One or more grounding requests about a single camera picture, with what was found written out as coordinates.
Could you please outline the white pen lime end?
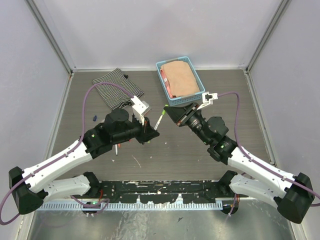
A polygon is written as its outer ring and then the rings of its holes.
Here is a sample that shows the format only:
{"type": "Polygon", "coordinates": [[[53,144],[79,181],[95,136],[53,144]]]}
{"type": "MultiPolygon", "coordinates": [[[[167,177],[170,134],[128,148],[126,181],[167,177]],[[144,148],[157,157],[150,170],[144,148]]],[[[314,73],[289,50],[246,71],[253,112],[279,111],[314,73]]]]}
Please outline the white pen lime end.
{"type": "Polygon", "coordinates": [[[154,130],[157,130],[157,129],[158,129],[158,127],[159,127],[159,125],[160,125],[160,123],[161,123],[161,120],[162,120],[163,116],[164,116],[164,115],[161,115],[161,116],[159,117],[158,121],[156,122],[156,124],[155,124],[155,126],[154,126],[154,130]]]}

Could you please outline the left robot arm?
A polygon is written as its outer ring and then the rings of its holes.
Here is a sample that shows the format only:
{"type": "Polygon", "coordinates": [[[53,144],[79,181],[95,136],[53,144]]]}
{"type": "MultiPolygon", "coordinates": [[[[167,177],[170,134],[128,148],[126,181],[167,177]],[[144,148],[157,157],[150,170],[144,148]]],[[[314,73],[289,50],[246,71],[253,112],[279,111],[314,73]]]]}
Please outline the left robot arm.
{"type": "Polygon", "coordinates": [[[104,122],[87,130],[65,150],[29,168],[12,168],[9,188],[21,215],[29,214],[43,203],[68,196],[95,198],[101,184],[93,172],[85,172],[73,178],[57,180],[69,170],[89,162],[113,149],[113,146],[136,139],[144,144],[156,137],[155,130],[146,117],[139,121],[136,116],[117,108],[105,116],[104,122]]]}

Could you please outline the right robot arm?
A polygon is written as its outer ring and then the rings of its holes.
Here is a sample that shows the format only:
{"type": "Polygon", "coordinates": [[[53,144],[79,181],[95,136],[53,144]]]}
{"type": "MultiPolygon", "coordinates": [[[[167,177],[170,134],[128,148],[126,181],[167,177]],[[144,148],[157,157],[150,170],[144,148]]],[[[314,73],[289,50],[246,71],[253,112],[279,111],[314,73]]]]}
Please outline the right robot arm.
{"type": "Polygon", "coordinates": [[[227,136],[229,129],[220,116],[203,118],[197,103],[165,106],[163,110],[178,127],[189,127],[208,146],[207,152],[215,161],[250,175],[246,178],[228,171],[220,179],[223,196],[246,195],[273,206],[293,223],[303,221],[315,199],[307,175],[294,175],[256,158],[227,136]]]}

